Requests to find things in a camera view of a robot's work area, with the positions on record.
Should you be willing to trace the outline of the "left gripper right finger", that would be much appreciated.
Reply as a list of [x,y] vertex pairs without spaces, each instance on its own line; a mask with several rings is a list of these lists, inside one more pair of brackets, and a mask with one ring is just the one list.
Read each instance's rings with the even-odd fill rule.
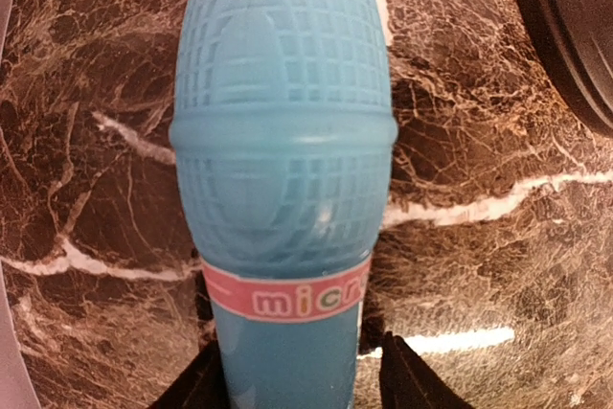
[[380,396],[383,409],[473,409],[390,331],[382,342]]

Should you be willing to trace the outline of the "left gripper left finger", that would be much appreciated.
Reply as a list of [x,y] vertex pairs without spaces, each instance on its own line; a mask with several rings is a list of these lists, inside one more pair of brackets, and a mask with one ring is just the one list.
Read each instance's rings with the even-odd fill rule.
[[206,346],[151,409],[222,409],[225,380],[219,346]]

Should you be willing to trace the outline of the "black stand of blue microphone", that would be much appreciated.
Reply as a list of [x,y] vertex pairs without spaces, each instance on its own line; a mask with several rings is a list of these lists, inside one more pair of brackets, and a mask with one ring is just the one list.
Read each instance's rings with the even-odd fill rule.
[[612,136],[612,0],[516,0],[557,92],[589,129]]

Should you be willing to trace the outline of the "blue toy microphone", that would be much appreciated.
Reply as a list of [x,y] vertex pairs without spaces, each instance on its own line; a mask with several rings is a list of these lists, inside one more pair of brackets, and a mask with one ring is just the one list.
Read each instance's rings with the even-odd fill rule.
[[188,0],[170,142],[235,408],[349,408],[397,124],[375,0]]

